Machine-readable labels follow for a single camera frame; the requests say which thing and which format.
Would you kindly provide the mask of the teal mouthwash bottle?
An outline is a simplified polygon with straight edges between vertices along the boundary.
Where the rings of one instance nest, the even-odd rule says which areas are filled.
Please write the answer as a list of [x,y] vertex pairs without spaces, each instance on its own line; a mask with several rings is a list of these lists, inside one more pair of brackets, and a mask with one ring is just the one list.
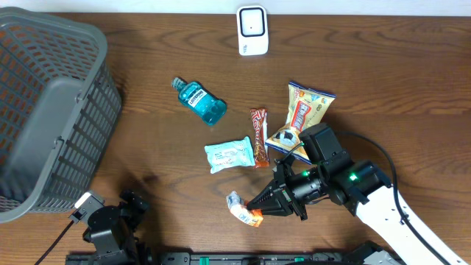
[[175,77],[171,86],[178,92],[180,103],[192,110],[209,126],[215,125],[227,111],[226,103],[198,82],[187,83]]

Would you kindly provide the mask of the teal wet wipes pack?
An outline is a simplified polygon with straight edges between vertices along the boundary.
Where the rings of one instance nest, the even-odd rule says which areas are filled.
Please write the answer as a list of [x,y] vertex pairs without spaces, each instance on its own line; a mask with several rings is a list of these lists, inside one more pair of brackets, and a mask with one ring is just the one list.
[[254,166],[254,152],[249,136],[241,140],[205,146],[210,173],[237,166]]

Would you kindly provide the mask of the small orange juice carton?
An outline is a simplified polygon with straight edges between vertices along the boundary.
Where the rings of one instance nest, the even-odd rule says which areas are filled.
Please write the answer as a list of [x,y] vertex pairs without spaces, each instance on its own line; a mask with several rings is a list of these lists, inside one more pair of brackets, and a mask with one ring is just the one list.
[[245,201],[232,191],[226,196],[227,207],[234,217],[246,225],[259,227],[263,221],[260,210],[248,210]]

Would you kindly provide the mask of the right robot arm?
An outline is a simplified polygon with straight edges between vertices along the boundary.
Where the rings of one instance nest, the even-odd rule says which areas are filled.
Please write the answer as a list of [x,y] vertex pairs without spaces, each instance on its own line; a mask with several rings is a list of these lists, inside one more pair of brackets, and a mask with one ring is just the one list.
[[295,174],[279,162],[273,180],[247,207],[264,216],[296,214],[307,218],[306,206],[327,197],[374,230],[405,264],[463,264],[400,195],[396,185],[372,162],[324,160]]

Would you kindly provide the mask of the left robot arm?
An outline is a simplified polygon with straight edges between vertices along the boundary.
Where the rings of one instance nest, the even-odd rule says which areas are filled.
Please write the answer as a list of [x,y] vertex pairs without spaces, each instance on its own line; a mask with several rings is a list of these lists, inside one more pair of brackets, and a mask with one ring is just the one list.
[[84,240],[95,246],[98,264],[153,264],[152,251],[134,235],[149,203],[131,190],[122,191],[120,197],[118,205],[105,206],[91,192],[84,194],[79,207],[88,226]]

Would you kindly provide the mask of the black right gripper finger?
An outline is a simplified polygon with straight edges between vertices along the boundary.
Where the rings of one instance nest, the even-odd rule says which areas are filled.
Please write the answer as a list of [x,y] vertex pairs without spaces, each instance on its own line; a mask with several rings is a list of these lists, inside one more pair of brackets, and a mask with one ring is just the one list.
[[260,210],[261,213],[270,216],[289,216],[293,214],[289,204],[280,200],[268,200],[263,202],[251,201],[247,204],[248,210]]
[[269,184],[257,195],[254,199],[250,200],[248,206],[282,206],[286,201],[283,195],[283,184],[277,180],[272,180]]

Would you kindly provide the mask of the yellow snack bag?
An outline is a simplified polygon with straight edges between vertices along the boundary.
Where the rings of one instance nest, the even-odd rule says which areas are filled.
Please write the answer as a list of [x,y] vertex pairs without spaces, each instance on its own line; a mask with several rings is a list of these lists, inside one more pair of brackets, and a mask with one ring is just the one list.
[[278,152],[290,152],[301,143],[299,134],[318,124],[335,98],[334,94],[290,81],[286,124],[266,139],[266,145]]

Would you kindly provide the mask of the orange red snack bar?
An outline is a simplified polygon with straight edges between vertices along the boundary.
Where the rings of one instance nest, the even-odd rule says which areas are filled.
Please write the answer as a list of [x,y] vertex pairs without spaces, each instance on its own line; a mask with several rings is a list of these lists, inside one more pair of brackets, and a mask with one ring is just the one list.
[[255,131],[254,160],[255,168],[268,167],[269,155],[266,146],[267,139],[267,111],[265,108],[253,108],[250,110],[252,125]]

